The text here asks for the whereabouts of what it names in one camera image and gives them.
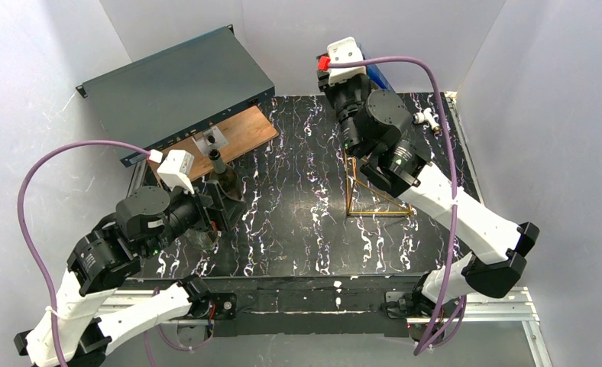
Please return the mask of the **blue glass bottle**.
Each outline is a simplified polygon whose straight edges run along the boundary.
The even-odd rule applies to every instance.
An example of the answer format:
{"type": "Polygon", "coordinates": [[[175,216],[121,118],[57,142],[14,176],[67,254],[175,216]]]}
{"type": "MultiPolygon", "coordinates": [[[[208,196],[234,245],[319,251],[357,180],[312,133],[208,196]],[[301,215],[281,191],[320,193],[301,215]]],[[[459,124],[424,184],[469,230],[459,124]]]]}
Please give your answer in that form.
{"type": "Polygon", "coordinates": [[[379,66],[376,64],[367,64],[366,66],[366,74],[369,79],[374,82],[379,88],[387,89],[389,91],[395,92],[395,89],[391,86],[388,79],[384,76],[379,66]]]}

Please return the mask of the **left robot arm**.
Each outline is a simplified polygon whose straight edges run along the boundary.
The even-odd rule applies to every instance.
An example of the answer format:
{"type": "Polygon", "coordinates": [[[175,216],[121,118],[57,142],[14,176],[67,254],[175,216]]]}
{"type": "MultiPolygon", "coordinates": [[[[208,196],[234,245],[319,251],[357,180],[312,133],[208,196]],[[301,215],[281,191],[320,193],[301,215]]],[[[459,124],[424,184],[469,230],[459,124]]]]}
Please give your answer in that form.
{"type": "Polygon", "coordinates": [[[99,366],[121,344],[178,317],[211,321],[216,305],[197,275],[175,280],[157,295],[114,313],[99,309],[158,255],[188,231],[233,230],[243,215],[243,199],[209,181],[204,191],[140,187],[75,245],[62,284],[38,325],[15,336],[19,354],[34,366],[99,366]]]}

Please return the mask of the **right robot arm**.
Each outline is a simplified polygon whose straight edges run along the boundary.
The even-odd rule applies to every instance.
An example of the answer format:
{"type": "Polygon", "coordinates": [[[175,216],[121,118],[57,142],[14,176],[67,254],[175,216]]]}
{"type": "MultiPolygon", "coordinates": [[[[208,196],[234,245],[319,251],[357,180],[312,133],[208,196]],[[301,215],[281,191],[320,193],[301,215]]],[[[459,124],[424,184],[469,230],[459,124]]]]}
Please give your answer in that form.
{"type": "Polygon", "coordinates": [[[319,91],[335,110],[345,150],[362,160],[360,172],[367,180],[439,222],[470,249],[449,271],[423,275],[411,294],[391,306],[406,315],[429,314],[442,286],[444,302],[473,292],[506,296],[525,270],[539,228],[498,216],[461,188],[453,196],[452,182],[433,162],[415,123],[418,110],[378,87],[364,71],[318,71],[317,78],[319,91]]]}

